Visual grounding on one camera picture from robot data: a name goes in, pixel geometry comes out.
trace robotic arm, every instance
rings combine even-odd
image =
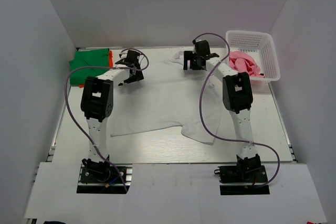
[[[124,83],[144,79],[142,71],[119,68],[140,69],[139,57],[139,52],[128,50],[127,56],[115,63],[116,69],[111,69],[97,77],[88,77],[85,80],[80,108],[88,122],[89,135],[105,158],[109,156],[106,147],[106,128],[108,117],[113,109],[113,89]],[[102,161],[91,142],[89,159],[93,162]]]
[[[189,63],[192,70],[213,70],[220,62],[219,55],[210,52],[206,40],[193,41],[193,44],[193,51],[184,51],[183,69],[187,70]],[[261,168],[250,123],[253,96],[249,75],[238,73],[224,63],[215,69],[213,75],[223,84],[223,104],[232,117],[237,139],[250,141],[240,144],[237,151],[237,172],[242,180],[249,180]]]

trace black bracket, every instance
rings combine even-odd
[[[85,184],[107,183],[116,179],[116,183],[121,183],[119,175],[113,166],[107,162],[94,162],[91,159],[83,159],[84,167],[80,175],[80,181]],[[118,170],[123,172],[123,179],[126,180],[125,166],[118,166]]]
[[[130,68],[140,68],[140,53],[134,50],[128,50],[127,56],[115,64],[125,65]],[[143,80],[142,71],[130,70],[130,77],[124,83],[131,83]],[[85,80],[80,108],[87,119],[95,118],[102,122],[109,117],[113,109],[113,81],[100,80],[97,77],[87,77]]]
[[[250,77],[248,73],[223,77],[223,103],[227,110],[237,114],[250,109],[253,102]]]
[[[87,119],[95,118],[102,122],[112,113],[113,81],[87,77],[85,80],[80,109]]]
[[[134,51],[134,50],[128,50],[126,58],[123,58],[117,61],[115,64],[125,65],[130,68],[141,69],[140,63],[139,63],[139,57],[140,57],[139,52]],[[127,80],[124,80],[124,83],[141,81],[143,79],[144,77],[143,77],[142,71],[130,70],[130,77]]]
[[[183,52],[183,70],[188,69],[188,62],[190,62],[190,69],[192,70],[206,70],[205,62],[211,58],[219,57],[216,53],[210,52],[210,46],[208,41],[194,41],[195,52],[184,51]]]
[[[264,165],[261,165],[259,169],[250,173],[247,177],[243,177],[238,165],[219,166],[218,169],[214,170],[214,173],[219,176],[219,180],[223,184],[267,182]]]
[[[261,169],[261,161],[258,154],[255,157],[241,159],[237,156],[237,170],[241,174],[242,180],[255,177]]]

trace pink cloth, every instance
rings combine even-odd
[[[229,63],[230,67],[239,73],[247,72],[250,76],[264,78],[264,76],[260,74],[260,67],[258,67],[254,59],[245,52],[230,52]]]

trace wire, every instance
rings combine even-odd
[[[110,176],[111,176],[111,170],[109,170],[109,176],[107,177],[107,179],[105,179],[103,181],[97,179],[97,181],[98,182],[106,182],[110,178]]]
[[[215,67],[214,67],[214,68],[210,71],[210,73],[207,75],[207,77],[205,78],[205,81],[204,81],[204,83],[203,83],[203,86],[202,86],[202,89],[201,89],[201,94],[199,95],[199,105],[198,105],[198,106],[199,106],[199,110],[200,110],[200,117],[201,117],[202,125],[203,125],[204,129],[207,131],[207,133],[209,133],[211,136],[213,136],[213,137],[215,137],[215,138],[217,138],[217,139],[219,139],[219,140],[223,140],[223,141],[227,141],[227,142],[236,142],[236,143],[250,143],[250,141],[248,141],[248,140],[229,139],[229,138],[223,138],[223,137],[217,136],[217,135],[215,135],[214,133],[212,133],[212,132],[208,129],[208,127],[205,125],[205,122],[204,122],[204,119],[203,119],[203,113],[202,113],[202,98],[203,98],[203,93],[204,93],[206,84],[207,84],[207,82],[208,82],[210,76],[211,76],[211,75],[214,73],[214,71],[219,67],[219,65],[220,65],[220,64],[221,64],[227,57],[229,57],[229,55],[230,55],[230,46],[229,46],[228,42],[226,41],[226,39],[224,39],[221,35],[219,35],[219,34],[215,34],[215,33],[203,33],[203,34],[198,35],[194,40],[200,38],[200,36],[203,36],[203,35],[214,35],[214,36],[217,36],[217,37],[221,38],[221,39],[225,42],[225,44],[226,44],[226,46],[227,46],[227,55],[226,55],[223,59],[221,59],[221,60],[215,65]],[[267,182],[265,182],[265,183],[263,183],[263,184],[261,184],[261,185],[255,186],[255,187],[266,186],[266,185],[268,185],[269,183],[271,183],[271,182],[275,179],[275,177],[278,175],[278,173],[279,173],[279,170],[280,170],[280,157],[279,157],[279,154],[277,153],[277,151],[276,151],[275,149],[273,149],[271,146],[267,145],[267,144],[261,144],[261,143],[256,143],[256,142],[253,142],[253,144],[255,144],[255,145],[259,145],[259,146],[263,146],[263,147],[266,147],[266,148],[269,148],[269,149],[271,149],[271,150],[275,153],[275,155],[277,156],[278,166],[277,166],[277,169],[276,169],[276,171],[275,171],[273,177],[272,177],[269,181],[267,181]]]
[[[124,50],[122,50],[121,52],[124,52],[126,50],[134,50],[134,51],[137,51],[139,52],[140,54],[142,54],[144,56],[144,58],[146,58],[147,60],[147,65],[142,68],[142,69],[137,69],[137,68],[129,68],[129,67],[118,67],[118,69],[130,69],[130,70],[135,70],[135,71],[143,71],[145,69],[148,68],[149,66],[149,59],[148,57],[140,50],[138,49],[135,49],[135,48],[126,48]],[[114,163],[112,163],[111,161],[109,161],[107,158],[105,158],[99,151],[98,147],[96,146],[94,140],[90,137],[90,135],[83,129],[82,126],[80,126],[80,124],[77,122],[75,116],[73,115],[72,111],[71,111],[71,108],[70,108],[70,104],[69,104],[69,97],[68,97],[68,82],[69,82],[69,79],[71,77],[71,75],[79,70],[82,70],[82,69],[90,69],[90,68],[95,68],[95,69],[116,69],[116,67],[98,67],[98,66],[85,66],[85,67],[80,67],[80,68],[77,68],[73,71],[71,71],[67,78],[66,78],[66,81],[65,81],[65,84],[64,84],[64,97],[65,97],[65,104],[66,104],[66,107],[67,107],[67,110],[69,112],[69,115],[71,117],[71,119],[73,120],[73,122],[75,123],[75,125],[81,130],[81,132],[89,139],[89,141],[91,142],[91,144],[93,145],[93,147],[95,148],[98,156],[104,160],[105,162],[107,162],[108,164],[112,165],[113,168],[115,169],[115,171],[118,173],[118,176],[120,177],[121,179],[121,182],[125,188],[125,191],[127,193],[127,187],[126,187],[126,184],[125,184],[125,181],[124,179],[122,178],[120,172],[119,172],[119,169],[116,167],[116,165]]]
[[[114,180],[112,180],[109,185],[111,186],[114,182],[116,182],[116,180],[118,179],[118,177],[116,177]]]
[[[141,62],[142,62],[142,60],[143,60],[144,58],[145,58],[145,57],[142,56],[142,58],[141,58],[141,60],[140,60],[140,62],[139,62],[139,66],[141,66]]]
[[[249,188],[253,187],[257,182],[257,177],[254,177],[254,181],[253,181],[253,184],[249,186]]]

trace white cloth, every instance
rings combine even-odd
[[[182,135],[202,143],[214,138],[203,128],[198,102],[205,77],[202,70],[183,70],[183,53],[170,59],[150,59],[143,72],[144,80],[114,89],[110,116],[111,136],[128,135],[182,126]],[[203,117],[211,132],[216,133],[223,106],[221,89],[209,80],[203,95]]]

